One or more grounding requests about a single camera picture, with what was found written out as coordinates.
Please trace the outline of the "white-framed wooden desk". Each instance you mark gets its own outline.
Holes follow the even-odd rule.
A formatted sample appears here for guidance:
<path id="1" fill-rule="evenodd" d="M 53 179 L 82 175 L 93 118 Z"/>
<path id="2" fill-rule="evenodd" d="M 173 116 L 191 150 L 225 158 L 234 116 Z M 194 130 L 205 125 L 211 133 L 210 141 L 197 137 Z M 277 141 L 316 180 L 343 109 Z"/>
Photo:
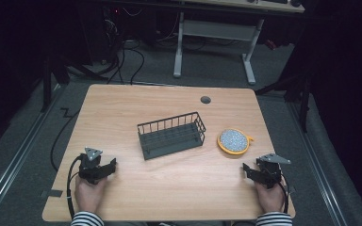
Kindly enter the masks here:
<path id="1" fill-rule="evenodd" d="M 197 4 L 198 6 L 230 7 L 232 9 L 252 9 L 257 12 L 304 13 L 300 0 L 180 0 L 180 6 Z M 175 53 L 173 76 L 182 74 L 183 38 L 185 36 L 213 38 L 221 40 L 247 41 L 250 46 L 241 55 L 246 77 L 250 85 L 255 84 L 251 57 L 254 52 L 265 19 L 259 17 L 255 25 L 210 22 L 204 19 L 185 19 L 184 13 L 178 15 L 177 49 Z"/>

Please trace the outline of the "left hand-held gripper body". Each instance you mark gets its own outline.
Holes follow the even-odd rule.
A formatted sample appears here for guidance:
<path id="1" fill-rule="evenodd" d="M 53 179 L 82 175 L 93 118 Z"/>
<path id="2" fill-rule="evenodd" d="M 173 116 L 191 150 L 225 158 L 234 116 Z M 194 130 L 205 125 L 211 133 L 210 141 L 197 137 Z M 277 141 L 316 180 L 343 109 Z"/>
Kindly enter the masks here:
<path id="1" fill-rule="evenodd" d="M 100 180 L 107 177 L 100 166 L 102 153 L 100 150 L 86 147 L 85 152 L 81 154 L 79 176 L 90 184 L 97 185 Z"/>

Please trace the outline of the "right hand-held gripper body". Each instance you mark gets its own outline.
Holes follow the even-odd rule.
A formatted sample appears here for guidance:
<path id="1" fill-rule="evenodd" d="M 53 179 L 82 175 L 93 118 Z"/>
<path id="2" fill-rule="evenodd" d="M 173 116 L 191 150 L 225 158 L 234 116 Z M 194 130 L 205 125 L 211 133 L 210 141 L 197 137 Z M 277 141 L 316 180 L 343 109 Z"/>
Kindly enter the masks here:
<path id="1" fill-rule="evenodd" d="M 267 188 L 273 188 L 281 181 L 281 164 L 289 165 L 291 161 L 276 153 L 262 155 L 256 159 L 259 167 L 257 181 Z"/>

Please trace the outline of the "black metal stand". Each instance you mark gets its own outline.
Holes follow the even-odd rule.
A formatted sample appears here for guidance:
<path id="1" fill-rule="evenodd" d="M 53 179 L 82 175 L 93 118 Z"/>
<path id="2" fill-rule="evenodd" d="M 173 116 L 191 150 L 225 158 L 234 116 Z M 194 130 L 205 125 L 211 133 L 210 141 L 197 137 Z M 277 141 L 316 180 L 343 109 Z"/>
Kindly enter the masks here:
<path id="1" fill-rule="evenodd" d="M 262 89 L 256 90 L 256 95 L 263 95 L 272 90 L 284 90 L 284 100 L 286 102 L 299 102 L 298 122 L 301 129 L 306 133 L 306 117 L 309 110 L 308 102 L 310 95 L 310 87 L 312 81 L 311 73 L 301 73 L 281 78 L 277 82 L 272 83 Z"/>
<path id="2" fill-rule="evenodd" d="M 52 100 L 52 79 L 54 76 L 60 85 L 68 85 L 70 77 L 67 73 L 66 65 L 61 56 L 48 56 L 43 61 L 43 98 L 42 112 L 45 112 Z"/>

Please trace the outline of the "grey tape strip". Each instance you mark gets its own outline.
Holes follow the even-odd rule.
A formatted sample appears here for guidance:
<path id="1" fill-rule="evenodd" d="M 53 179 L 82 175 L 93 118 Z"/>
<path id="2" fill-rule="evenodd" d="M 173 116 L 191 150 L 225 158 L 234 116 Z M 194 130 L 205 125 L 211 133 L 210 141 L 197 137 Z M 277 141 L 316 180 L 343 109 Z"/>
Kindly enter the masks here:
<path id="1" fill-rule="evenodd" d="M 42 197 L 42 198 L 48 198 L 48 197 L 60 198 L 62 193 L 63 193 L 62 190 L 56 190 L 56 189 L 43 190 L 40 194 L 40 197 Z"/>

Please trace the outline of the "metal floor rail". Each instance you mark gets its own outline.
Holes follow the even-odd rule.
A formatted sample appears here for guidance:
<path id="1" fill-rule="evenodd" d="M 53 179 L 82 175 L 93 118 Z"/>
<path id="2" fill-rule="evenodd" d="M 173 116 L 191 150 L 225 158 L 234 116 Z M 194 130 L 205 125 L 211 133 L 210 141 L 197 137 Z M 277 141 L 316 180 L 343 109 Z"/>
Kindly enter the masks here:
<path id="1" fill-rule="evenodd" d="M 316 184 L 320 190 L 322 199 L 328 210 L 328 213 L 335 226 L 347 226 L 346 218 L 337 201 L 336 194 L 331 187 L 324 170 L 321 167 L 319 158 L 317 157 L 314 147 L 308 134 L 302 129 L 299 121 L 298 107 L 295 104 L 287 104 L 289 114 L 294 120 L 295 127 L 298 130 L 301 140 L 304 144 L 304 152 L 307 155 L 308 165 L 311 168 L 312 174 L 316 180 Z"/>
<path id="2" fill-rule="evenodd" d="M 42 88 L 37 88 L 25 106 L 10 121 L 0 139 L 0 203 L 22 168 L 53 105 L 66 89 L 55 85 L 51 103 L 42 111 Z"/>

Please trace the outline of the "person's right hand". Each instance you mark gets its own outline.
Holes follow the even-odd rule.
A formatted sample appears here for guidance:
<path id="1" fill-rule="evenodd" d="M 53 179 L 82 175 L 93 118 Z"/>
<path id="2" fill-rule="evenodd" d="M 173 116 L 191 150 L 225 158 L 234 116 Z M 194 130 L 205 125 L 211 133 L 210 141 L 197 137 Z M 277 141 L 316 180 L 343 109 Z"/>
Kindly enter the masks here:
<path id="1" fill-rule="evenodd" d="M 266 186 L 255 182 L 255 188 L 259 204 L 264 213 L 283 212 L 285 194 L 280 185 L 274 185 L 272 188 L 267 188 Z"/>

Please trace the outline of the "person's left hand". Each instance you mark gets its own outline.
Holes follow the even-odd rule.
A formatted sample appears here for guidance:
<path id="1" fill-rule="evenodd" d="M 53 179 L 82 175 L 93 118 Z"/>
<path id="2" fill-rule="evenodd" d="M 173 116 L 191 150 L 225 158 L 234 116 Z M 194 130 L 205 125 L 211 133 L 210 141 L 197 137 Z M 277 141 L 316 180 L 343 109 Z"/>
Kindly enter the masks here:
<path id="1" fill-rule="evenodd" d="M 104 197 L 107 178 L 101 179 L 96 185 L 77 176 L 75 178 L 75 200 L 80 211 L 96 213 Z"/>

